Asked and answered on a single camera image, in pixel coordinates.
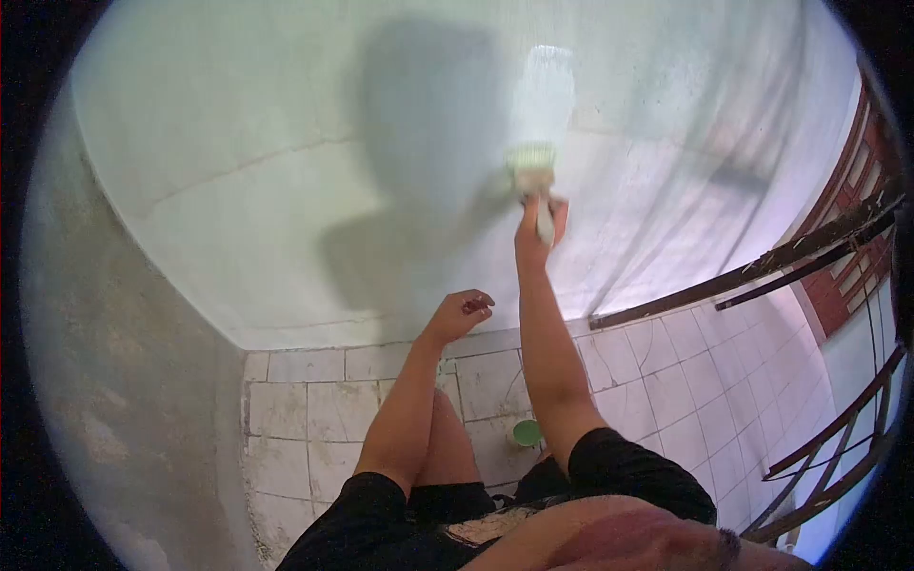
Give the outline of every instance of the green paint can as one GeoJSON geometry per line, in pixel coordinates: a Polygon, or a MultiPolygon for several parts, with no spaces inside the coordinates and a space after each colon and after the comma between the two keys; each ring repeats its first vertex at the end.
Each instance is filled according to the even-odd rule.
{"type": "Polygon", "coordinates": [[[539,425],[535,420],[521,420],[515,424],[514,429],[511,431],[511,436],[515,444],[524,448],[536,446],[540,439],[543,438],[543,435],[539,432],[539,425]]]}

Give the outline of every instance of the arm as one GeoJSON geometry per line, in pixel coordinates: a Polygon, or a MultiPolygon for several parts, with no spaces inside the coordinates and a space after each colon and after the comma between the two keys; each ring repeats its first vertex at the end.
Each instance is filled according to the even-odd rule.
{"type": "Polygon", "coordinates": [[[494,301],[478,290],[452,293],[444,298],[412,344],[406,363],[390,394],[372,420],[355,474],[384,474],[407,498],[425,462],[431,430],[435,376],[441,351],[492,316],[494,301]]]}
{"type": "MultiPolygon", "coordinates": [[[[533,412],[549,449],[568,473],[571,450],[594,428],[607,426],[590,399],[587,373],[571,340],[546,274],[549,246],[537,235],[539,196],[530,196],[515,236],[520,284],[520,343],[533,412]]],[[[550,205],[556,243],[565,233],[568,204],[550,205]]]]}

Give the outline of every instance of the brush handle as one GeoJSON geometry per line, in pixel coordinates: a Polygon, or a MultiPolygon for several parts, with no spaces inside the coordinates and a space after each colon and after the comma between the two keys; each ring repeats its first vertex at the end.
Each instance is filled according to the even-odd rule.
{"type": "Polygon", "coordinates": [[[552,213],[549,212],[548,196],[539,198],[539,207],[537,209],[537,234],[543,243],[552,248],[556,241],[556,225],[552,220],[552,213]]]}

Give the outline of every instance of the tiled floor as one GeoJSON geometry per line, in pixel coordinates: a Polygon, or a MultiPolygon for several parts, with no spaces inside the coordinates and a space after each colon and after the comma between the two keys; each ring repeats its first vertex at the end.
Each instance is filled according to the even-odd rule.
{"type": "MultiPolygon", "coordinates": [[[[834,418],[824,361],[789,289],[716,312],[711,301],[620,328],[569,325],[593,398],[626,438],[691,471],[738,531],[786,480],[768,466],[834,418]]],[[[517,331],[448,347],[437,383],[462,416],[490,492],[511,492],[537,449],[510,428],[532,411],[517,331]]],[[[250,354],[243,429],[249,507],[272,568],[352,474],[409,346],[250,354]]]]}

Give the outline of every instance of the wall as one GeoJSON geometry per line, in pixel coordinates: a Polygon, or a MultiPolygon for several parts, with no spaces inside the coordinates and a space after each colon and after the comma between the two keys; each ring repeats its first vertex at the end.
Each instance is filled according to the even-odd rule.
{"type": "Polygon", "coordinates": [[[258,564],[239,466],[242,353],[112,212],[58,97],[22,250],[31,380],[69,483],[130,569],[258,564]]]}
{"type": "Polygon", "coordinates": [[[445,293],[517,326],[505,117],[574,54],[550,275],[567,319],[768,249],[840,149],[853,49],[818,0],[114,3],[72,72],[101,185],[245,349],[409,339],[445,293]]]}
{"type": "MultiPolygon", "coordinates": [[[[886,358],[895,349],[895,324],[892,317],[891,293],[888,280],[883,281],[879,289],[869,296],[867,303],[873,319],[872,335],[870,334],[870,314],[867,314],[866,306],[862,306],[854,313],[850,321],[822,345],[822,355],[832,383],[834,409],[838,414],[850,406],[875,376],[872,342],[874,336],[876,340],[877,367],[881,368],[886,358]]],[[[906,366],[906,359],[907,357],[902,360],[892,376],[892,390],[889,395],[889,426],[898,413],[901,374],[906,366]]],[[[876,403],[871,401],[869,405],[861,410],[848,445],[853,445],[872,433],[875,414],[876,403]]],[[[829,456],[827,454],[829,449],[834,453],[834,447],[840,436],[840,433],[835,435],[826,445],[826,452],[820,452],[820,454],[823,454],[823,459],[829,456]]],[[[852,469],[866,455],[867,450],[868,447],[865,444],[847,452],[841,458],[841,464],[837,473],[833,476],[832,482],[836,481],[841,474],[847,473],[852,469]]],[[[854,514],[854,509],[862,499],[871,477],[872,472],[851,489],[837,505],[822,512],[812,522],[803,525],[797,548],[802,551],[805,558],[816,561],[825,552],[835,534],[844,527],[848,519],[854,514]]],[[[804,485],[808,488],[806,494],[808,494],[808,490],[812,488],[815,484],[814,481],[817,479],[816,475],[812,475],[812,478],[809,479],[804,477],[804,485]]],[[[800,494],[800,496],[801,498],[805,497],[805,494],[800,494]]]]}

